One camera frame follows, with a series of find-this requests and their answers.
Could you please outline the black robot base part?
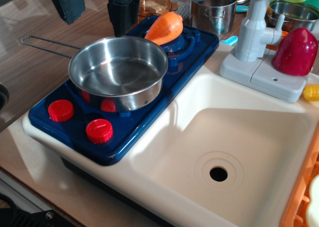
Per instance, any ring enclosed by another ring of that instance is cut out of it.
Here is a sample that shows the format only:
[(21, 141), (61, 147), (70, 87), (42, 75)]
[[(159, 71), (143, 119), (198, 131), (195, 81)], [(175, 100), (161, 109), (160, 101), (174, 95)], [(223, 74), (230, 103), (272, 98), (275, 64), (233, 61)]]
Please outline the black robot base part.
[(0, 209), (1, 227), (74, 227), (70, 221), (53, 210), (29, 213), (21, 210), (4, 194), (0, 194), (0, 200), (8, 205)]

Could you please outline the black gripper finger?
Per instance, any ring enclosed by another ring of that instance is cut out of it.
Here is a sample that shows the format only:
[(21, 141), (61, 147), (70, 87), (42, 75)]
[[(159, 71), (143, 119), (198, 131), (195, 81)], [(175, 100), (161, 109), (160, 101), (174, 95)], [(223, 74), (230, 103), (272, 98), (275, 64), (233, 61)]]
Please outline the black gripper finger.
[(121, 37), (137, 23), (140, 0), (108, 0), (108, 12), (115, 37)]
[(52, 0), (59, 16), (67, 24), (74, 23), (85, 11), (84, 0)]

